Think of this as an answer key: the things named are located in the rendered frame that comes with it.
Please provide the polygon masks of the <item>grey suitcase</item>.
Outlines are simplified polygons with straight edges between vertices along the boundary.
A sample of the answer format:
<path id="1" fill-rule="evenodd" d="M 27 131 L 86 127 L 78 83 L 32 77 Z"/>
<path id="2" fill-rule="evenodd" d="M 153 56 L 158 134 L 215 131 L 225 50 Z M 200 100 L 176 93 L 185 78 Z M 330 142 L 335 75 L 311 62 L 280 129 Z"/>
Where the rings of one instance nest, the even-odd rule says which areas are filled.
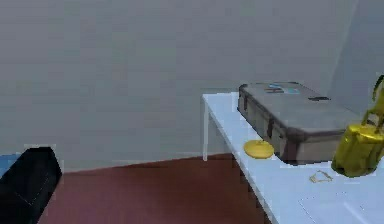
<path id="1" fill-rule="evenodd" d="M 246 83 L 237 109 L 275 155 L 292 165 L 330 161 L 359 116 L 297 82 Z"/>

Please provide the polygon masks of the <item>gold plant pot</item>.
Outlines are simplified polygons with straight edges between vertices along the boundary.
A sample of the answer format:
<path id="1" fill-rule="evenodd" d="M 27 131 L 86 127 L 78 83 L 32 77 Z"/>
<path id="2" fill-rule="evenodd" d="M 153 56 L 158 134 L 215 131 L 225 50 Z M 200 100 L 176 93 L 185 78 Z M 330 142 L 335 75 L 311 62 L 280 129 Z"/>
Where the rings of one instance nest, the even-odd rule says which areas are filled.
<path id="1" fill-rule="evenodd" d="M 333 157 L 332 169 L 356 178 L 373 173 L 384 151 L 384 132 L 373 125 L 351 124 L 347 127 Z"/>

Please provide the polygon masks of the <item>green house plant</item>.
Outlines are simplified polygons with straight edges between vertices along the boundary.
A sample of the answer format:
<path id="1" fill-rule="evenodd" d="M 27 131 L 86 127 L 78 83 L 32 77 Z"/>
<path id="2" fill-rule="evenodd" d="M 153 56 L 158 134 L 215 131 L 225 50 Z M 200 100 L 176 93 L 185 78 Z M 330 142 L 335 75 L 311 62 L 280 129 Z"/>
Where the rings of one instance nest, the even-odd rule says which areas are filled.
<path id="1" fill-rule="evenodd" d="M 384 126 L 384 73 L 381 73 L 375 83 L 372 93 L 372 101 L 374 106 L 368 109 L 363 117 L 362 125 L 366 125 L 370 114 L 378 117 L 375 132 L 379 133 Z"/>

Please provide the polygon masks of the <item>blue cloth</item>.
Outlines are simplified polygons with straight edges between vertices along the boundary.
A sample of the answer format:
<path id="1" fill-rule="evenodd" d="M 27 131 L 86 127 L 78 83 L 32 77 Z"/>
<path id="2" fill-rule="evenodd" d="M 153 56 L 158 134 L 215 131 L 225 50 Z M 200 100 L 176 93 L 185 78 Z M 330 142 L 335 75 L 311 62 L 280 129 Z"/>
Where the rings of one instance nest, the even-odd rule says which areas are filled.
<path id="1" fill-rule="evenodd" d="M 19 154 L 0 155 L 0 179 L 20 157 Z"/>

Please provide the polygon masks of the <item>yellow round disc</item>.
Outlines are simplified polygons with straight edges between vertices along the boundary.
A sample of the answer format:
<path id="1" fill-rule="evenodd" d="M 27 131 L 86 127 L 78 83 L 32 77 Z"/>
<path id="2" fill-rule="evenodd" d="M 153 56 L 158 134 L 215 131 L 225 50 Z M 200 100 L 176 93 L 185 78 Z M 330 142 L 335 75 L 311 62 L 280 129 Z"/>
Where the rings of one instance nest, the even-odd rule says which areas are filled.
<path id="1" fill-rule="evenodd" d="M 264 140 L 249 140 L 243 146 L 244 152 L 256 159 L 267 159 L 274 154 L 274 148 Z"/>

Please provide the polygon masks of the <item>white table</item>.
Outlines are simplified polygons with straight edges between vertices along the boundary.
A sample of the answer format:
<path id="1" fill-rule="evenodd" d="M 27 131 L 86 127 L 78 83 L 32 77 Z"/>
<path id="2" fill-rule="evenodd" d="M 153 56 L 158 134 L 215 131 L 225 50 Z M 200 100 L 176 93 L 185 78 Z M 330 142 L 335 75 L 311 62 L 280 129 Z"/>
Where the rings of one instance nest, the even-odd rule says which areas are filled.
<path id="1" fill-rule="evenodd" d="M 204 122 L 214 122 L 272 224 L 384 224 L 384 158 L 370 175 L 348 178 L 328 162 L 292 166 L 253 159 L 245 142 L 259 135 L 237 111 L 236 92 L 204 94 Z M 331 182 L 312 183 L 316 171 Z"/>

